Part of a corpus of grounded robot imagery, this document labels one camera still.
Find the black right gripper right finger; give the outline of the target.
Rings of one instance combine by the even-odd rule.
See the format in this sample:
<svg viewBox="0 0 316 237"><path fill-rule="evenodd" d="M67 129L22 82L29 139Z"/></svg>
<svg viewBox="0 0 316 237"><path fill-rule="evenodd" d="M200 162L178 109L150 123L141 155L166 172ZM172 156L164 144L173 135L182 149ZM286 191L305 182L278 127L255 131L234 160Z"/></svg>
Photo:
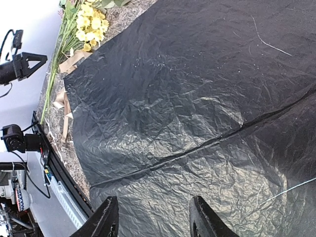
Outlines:
<svg viewBox="0 0 316 237"><path fill-rule="evenodd" d="M190 200L192 237L237 237L201 196Z"/></svg>

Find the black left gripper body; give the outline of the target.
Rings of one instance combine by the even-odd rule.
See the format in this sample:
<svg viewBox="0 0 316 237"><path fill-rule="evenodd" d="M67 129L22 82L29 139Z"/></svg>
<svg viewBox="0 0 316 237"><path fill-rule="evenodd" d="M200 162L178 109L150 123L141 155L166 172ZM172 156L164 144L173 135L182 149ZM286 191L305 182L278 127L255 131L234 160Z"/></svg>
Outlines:
<svg viewBox="0 0 316 237"><path fill-rule="evenodd" d="M0 84L7 85L18 79L16 72L16 60L8 61L0 65Z"/></svg>

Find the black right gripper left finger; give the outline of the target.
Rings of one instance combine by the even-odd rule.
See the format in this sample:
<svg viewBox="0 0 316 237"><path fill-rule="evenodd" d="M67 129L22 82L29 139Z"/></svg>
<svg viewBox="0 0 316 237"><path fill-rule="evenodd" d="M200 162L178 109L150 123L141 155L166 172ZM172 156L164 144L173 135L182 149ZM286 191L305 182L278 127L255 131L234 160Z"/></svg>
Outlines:
<svg viewBox="0 0 316 237"><path fill-rule="evenodd" d="M107 197L93 215L71 237L117 237L119 203L116 196Z"/></svg>

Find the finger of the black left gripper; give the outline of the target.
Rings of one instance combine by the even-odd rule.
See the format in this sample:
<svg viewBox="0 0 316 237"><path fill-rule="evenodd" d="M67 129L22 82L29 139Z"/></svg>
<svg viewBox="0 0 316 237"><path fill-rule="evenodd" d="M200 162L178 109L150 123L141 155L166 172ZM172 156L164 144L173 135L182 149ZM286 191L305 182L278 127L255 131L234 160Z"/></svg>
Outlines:
<svg viewBox="0 0 316 237"><path fill-rule="evenodd" d="M46 55L22 52L14 57L16 78L23 80L29 78L47 62Z"/></svg>

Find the black wrapping paper sheet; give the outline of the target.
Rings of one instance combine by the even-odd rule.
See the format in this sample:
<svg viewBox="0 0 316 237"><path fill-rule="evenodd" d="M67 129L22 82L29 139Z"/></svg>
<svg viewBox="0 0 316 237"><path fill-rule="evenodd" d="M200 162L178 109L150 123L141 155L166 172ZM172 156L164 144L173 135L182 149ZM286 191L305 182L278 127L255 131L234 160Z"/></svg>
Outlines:
<svg viewBox="0 0 316 237"><path fill-rule="evenodd" d="M120 237L188 237L194 196L241 237L315 236L315 1L159 0L64 83Z"/></svg>

